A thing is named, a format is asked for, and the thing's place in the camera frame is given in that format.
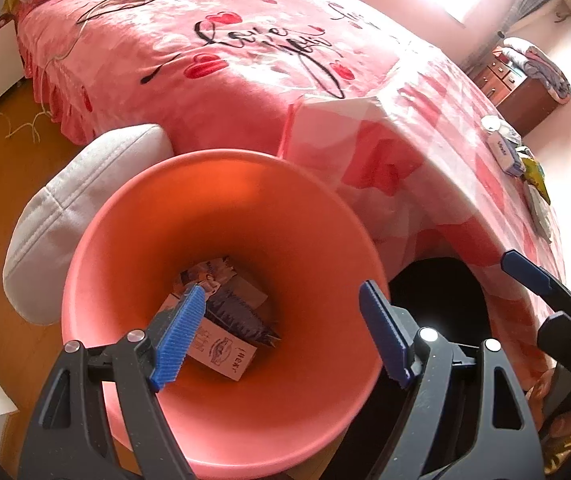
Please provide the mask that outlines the person's right hand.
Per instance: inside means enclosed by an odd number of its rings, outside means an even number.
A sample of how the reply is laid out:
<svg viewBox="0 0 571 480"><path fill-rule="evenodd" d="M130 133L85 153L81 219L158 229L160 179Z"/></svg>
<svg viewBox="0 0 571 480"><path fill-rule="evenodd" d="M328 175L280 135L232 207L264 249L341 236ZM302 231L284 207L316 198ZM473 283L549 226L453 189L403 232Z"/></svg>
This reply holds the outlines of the person's right hand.
<svg viewBox="0 0 571 480"><path fill-rule="evenodd" d="M526 393L535 426L540 429L543 417L543 401L551 388L553 370L544 372ZM571 411L559 415L549 428L548 440L541 445L543 450L543 471L546 476L557 472L571 455Z"/></svg>

